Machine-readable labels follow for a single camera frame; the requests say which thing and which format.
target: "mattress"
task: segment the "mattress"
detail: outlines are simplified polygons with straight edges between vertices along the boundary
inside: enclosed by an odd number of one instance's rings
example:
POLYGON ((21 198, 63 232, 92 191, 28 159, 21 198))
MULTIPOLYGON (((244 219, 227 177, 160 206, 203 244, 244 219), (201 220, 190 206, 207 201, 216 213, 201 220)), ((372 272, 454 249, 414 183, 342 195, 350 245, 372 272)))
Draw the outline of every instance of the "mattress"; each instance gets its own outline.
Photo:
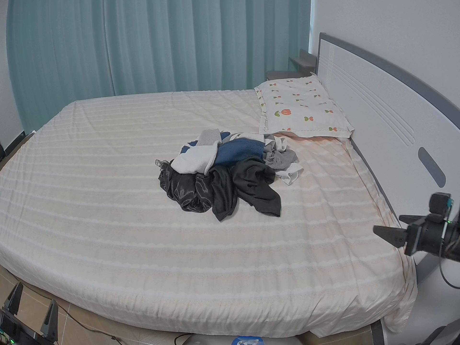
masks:
POLYGON ((219 223, 159 187, 201 130, 258 132, 253 90, 172 92, 66 106, 0 171, 0 264, 75 305, 138 327, 317 336, 404 326, 413 261, 372 233, 397 226, 348 139, 289 138, 304 167, 276 180, 280 218, 239 200, 219 223))

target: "gray oval headboard handle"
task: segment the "gray oval headboard handle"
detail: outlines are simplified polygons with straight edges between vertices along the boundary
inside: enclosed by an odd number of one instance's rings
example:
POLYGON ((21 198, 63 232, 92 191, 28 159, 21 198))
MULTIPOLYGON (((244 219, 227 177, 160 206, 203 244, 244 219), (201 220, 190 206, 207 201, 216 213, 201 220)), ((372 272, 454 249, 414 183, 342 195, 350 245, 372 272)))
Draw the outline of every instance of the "gray oval headboard handle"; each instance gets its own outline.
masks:
POLYGON ((423 147, 419 148, 419 160, 422 161, 423 166, 425 166, 425 169, 428 170, 438 187, 444 187, 446 185, 446 175, 436 164, 433 157, 431 157, 428 151, 423 147))

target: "black garment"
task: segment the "black garment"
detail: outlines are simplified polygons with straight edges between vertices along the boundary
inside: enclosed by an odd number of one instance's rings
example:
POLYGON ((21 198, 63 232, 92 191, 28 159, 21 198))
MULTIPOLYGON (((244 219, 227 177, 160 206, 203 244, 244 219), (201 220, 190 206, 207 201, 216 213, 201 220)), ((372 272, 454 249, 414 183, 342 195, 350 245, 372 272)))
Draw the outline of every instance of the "black garment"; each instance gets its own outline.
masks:
POLYGON ((222 221, 235 210, 238 195, 228 167, 214 166, 209 170, 209 177, 214 192, 213 213, 217 220, 222 221))
POLYGON ((176 201, 182 210, 206 212, 213 205, 211 178, 203 174, 179 174, 165 161, 155 162, 161 167, 160 187, 176 201))
POLYGON ((275 180, 275 171, 260 158, 250 157, 231 169, 233 183, 239 198, 260 213, 281 216, 281 198, 268 184, 275 180))

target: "striped bed sheet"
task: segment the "striped bed sheet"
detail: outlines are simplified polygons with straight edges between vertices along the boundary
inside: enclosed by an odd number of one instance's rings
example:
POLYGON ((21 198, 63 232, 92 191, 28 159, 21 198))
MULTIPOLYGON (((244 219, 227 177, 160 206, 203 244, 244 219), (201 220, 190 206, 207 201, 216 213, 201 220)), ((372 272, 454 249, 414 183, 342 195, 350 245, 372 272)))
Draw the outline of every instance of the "striped bed sheet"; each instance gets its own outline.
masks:
POLYGON ((289 138, 304 171, 276 180, 280 218, 242 200, 219 223, 159 187, 201 130, 258 132, 254 90, 142 94, 66 106, 0 171, 0 264, 75 305, 165 331, 326 336, 384 318, 399 331, 413 261, 348 139, 289 138))

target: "curtain fold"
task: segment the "curtain fold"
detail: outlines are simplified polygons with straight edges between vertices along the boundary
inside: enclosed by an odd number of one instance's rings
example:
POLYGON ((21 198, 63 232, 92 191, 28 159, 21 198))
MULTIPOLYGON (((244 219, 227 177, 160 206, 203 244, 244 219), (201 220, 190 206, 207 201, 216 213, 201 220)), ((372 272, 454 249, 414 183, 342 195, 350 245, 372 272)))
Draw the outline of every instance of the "curtain fold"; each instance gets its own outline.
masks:
POLYGON ((10 0, 7 53, 28 133, 80 99, 253 88, 309 32, 310 0, 10 0))
POLYGON ((113 96, 103 0, 9 0, 7 55, 26 133, 75 100, 113 96))

